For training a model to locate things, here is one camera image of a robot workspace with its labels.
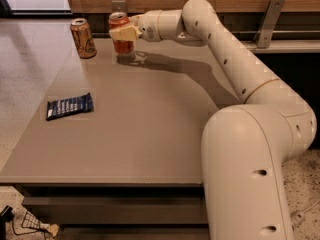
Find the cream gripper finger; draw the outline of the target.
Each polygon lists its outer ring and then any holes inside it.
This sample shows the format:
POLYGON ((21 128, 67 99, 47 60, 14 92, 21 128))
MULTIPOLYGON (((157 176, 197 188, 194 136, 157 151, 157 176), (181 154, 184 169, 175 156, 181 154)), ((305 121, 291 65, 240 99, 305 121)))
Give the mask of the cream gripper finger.
POLYGON ((109 30, 109 35, 113 41, 136 41, 143 33, 132 23, 116 26, 109 30))
POLYGON ((139 20, 140 20, 141 17, 142 17, 141 14, 130 16, 129 17, 129 22, 134 24, 134 25, 138 25, 139 24, 139 20))

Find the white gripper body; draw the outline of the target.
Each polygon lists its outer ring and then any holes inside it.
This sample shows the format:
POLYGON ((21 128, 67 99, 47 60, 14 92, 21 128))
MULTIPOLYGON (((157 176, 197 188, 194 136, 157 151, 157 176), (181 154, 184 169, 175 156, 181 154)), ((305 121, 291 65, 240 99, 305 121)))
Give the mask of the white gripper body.
POLYGON ((159 17, 161 10, 148 11, 139 17, 138 28, 142 33, 142 38, 148 42, 160 42, 159 17))

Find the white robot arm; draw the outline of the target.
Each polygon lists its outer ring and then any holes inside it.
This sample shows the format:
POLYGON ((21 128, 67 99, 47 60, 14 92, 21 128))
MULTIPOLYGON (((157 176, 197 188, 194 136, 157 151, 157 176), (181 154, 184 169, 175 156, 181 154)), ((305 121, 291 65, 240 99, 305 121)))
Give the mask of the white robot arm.
POLYGON ((220 22, 206 0, 149 11, 110 29, 115 41, 207 46, 240 102, 216 112, 201 143, 211 240, 294 240, 282 164, 313 142, 315 113, 220 22))

